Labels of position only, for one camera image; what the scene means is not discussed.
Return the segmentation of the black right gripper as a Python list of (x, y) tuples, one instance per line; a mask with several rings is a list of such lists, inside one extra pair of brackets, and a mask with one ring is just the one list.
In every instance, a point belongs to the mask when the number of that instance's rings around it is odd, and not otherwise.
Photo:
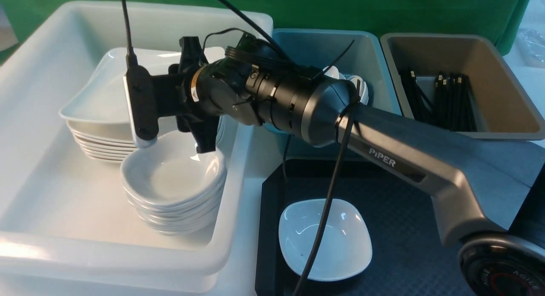
[(198, 37), (179, 40), (179, 63), (169, 66), (166, 75), (151, 74), (140, 65), (129, 65), (125, 74), (132, 136), (137, 148), (148, 148), (157, 141), (158, 117), (176, 117), (181, 132), (191, 132), (198, 154), (216, 150), (220, 117), (206, 115), (192, 91), (206, 58)]

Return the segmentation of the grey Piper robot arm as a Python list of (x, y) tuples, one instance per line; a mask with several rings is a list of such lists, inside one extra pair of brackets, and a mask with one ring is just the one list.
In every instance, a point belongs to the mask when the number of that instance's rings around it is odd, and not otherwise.
[(459, 265), (479, 296), (544, 294), (544, 149), (482, 141), (361, 104), (356, 87), (300, 66), (269, 36), (243, 33), (210, 63), (198, 37), (180, 39), (175, 71), (151, 75), (127, 36), (125, 92), (140, 148), (156, 142), (158, 120), (175, 116), (197, 152), (216, 149), (219, 117), (264, 123), (316, 147), (338, 143), (321, 226), (294, 295), (301, 294), (325, 230), (347, 149), (432, 197), (445, 245), (462, 241)]

